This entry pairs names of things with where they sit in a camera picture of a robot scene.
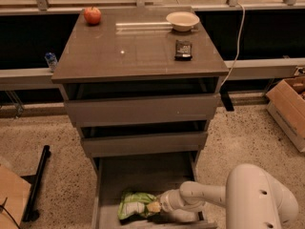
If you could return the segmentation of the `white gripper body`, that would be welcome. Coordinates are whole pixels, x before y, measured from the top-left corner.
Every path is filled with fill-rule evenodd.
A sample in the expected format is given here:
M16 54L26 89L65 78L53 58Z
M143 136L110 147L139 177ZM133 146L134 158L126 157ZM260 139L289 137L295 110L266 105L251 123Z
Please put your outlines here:
M180 196L178 189L164 192L158 199L161 209L166 213L182 209L185 206L185 200Z

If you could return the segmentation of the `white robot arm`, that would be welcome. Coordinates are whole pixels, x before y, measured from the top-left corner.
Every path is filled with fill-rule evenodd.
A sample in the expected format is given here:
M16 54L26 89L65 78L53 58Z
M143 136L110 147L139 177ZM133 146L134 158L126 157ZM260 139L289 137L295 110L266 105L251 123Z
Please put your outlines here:
M200 211L204 204L226 209L226 229L283 229L297 218L294 194L265 170L253 164L233 168L224 186L185 181L147 205L152 213Z

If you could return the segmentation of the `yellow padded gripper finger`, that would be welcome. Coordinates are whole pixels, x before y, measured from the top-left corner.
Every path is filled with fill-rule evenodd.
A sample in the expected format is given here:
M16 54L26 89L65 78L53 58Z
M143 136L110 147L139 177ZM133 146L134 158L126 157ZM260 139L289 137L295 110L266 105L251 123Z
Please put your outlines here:
M147 205L147 209L151 213L159 213L161 211L161 204L158 201L151 202Z

